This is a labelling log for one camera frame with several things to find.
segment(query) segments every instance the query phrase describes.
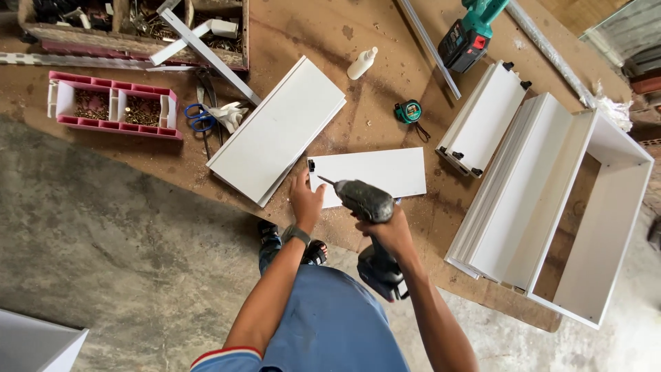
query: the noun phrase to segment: wristwatch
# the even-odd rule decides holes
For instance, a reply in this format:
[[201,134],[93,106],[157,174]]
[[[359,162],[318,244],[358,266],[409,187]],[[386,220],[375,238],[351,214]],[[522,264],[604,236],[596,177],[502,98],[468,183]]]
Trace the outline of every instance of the wristwatch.
[[287,226],[285,232],[282,234],[282,243],[285,244],[293,237],[299,238],[303,243],[305,243],[305,249],[310,245],[312,239],[305,231],[298,228],[298,226],[291,224]]

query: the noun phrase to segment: white plastic bottle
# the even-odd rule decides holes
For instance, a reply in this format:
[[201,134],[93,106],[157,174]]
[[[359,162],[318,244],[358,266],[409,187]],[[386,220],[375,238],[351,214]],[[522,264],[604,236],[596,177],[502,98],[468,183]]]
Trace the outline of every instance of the white plastic bottle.
[[349,66],[348,70],[346,70],[346,74],[349,76],[349,79],[356,80],[362,74],[364,74],[365,71],[367,71],[368,68],[370,68],[374,63],[374,57],[376,57],[376,53],[378,51],[379,50],[377,47],[374,47],[370,50],[366,50],[365,52],[358,54],[356,61],[352,63],[351,66]]

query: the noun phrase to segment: gray concrete floor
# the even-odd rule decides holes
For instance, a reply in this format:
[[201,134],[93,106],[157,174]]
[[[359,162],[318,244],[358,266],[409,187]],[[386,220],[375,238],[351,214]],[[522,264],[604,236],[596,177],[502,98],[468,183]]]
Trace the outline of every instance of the gray concrete floor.
[[[89,328],[74,371],[186,371],[259,278],[256,218],[0,116],[0,308]],[[643,208],[600,331],[550,334],[440,290],[484,371],[661,371],[661,254]],[[357,277],[356,254],[329,263]],[[410,301],[385,304],[431,370]]]

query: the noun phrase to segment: red button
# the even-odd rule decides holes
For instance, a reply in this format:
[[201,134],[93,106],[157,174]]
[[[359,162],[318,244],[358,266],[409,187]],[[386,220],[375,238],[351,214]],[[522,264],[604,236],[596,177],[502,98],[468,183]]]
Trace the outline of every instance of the red button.
[[478,48],[478,49],[482,49],[482,48],[485,47],[485,44],[486,44],[486,39],[485,39],[484,37],[478,35],[478,36],[475,38],[475,41],[474,41],[474,43],[473,43],[473,46],[476,47],[476,48]]

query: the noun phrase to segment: sandal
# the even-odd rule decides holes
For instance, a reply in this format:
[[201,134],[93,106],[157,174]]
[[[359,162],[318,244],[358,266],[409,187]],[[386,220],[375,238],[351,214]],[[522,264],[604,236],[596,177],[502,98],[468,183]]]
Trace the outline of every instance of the sandal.
[[267,220],[261,220],[260,222],[257,222],[257,232],[259,233],[259,237],[262,239],[262,244],[264,244],[264,242],[271,237],[279,237],[278,225],[272,222],[268,222]]
[[313,240],[310,242],[310,245],[307,247],[305,252],[303,252],[303,258],[301,258],[301,265],[307,265],[312,263],[316,266],[321,266],[326,263],[328,258],[328,246],[326,243],[321,240]]

